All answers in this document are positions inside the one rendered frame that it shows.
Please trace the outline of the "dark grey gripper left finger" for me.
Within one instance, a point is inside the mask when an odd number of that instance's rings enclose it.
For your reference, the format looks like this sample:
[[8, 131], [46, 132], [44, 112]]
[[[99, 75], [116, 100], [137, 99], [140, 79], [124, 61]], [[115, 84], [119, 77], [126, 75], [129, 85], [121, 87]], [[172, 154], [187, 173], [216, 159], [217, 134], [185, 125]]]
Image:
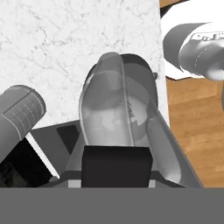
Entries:
[[58, 180], [45, 184], [44, 187], [80, 187], [81, 171], [65, 171]]

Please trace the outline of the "dark grey hob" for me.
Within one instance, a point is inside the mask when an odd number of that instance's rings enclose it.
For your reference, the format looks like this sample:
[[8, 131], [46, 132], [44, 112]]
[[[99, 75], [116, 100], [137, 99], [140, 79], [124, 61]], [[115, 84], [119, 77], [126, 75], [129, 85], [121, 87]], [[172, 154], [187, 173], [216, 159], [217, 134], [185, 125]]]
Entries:
[[0, 122], [0, 187], [40, 187], [81, 177], [83, 138], [77, 121], [33, 129], [20, 139]]

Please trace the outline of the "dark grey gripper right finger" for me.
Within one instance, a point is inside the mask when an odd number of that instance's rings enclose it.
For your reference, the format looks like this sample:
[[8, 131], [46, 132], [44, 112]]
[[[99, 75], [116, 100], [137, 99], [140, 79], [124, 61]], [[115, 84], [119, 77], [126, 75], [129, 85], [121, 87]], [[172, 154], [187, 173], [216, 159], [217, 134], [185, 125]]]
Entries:
[[181, 185], [166, 180], [158, 171], [152, 171], [149, 187], [181, 187]]

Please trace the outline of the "white and grey rounded machine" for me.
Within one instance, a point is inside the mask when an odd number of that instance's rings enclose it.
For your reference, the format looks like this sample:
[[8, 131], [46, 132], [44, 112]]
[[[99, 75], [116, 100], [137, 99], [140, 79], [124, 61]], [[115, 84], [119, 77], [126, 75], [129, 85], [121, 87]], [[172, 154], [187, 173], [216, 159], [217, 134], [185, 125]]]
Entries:
[[186, 0], [161, 18], [165, 75], [222, 83], [224, 110], [224, 0]]

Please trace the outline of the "grey cylinder with grid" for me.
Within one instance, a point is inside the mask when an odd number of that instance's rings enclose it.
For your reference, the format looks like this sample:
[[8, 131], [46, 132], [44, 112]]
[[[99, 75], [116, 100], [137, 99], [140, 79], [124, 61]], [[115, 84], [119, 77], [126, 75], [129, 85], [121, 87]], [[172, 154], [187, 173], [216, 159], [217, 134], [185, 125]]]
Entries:
[[42, 96], [15, 85], [0, 94], [0, 164], [46, 113]]

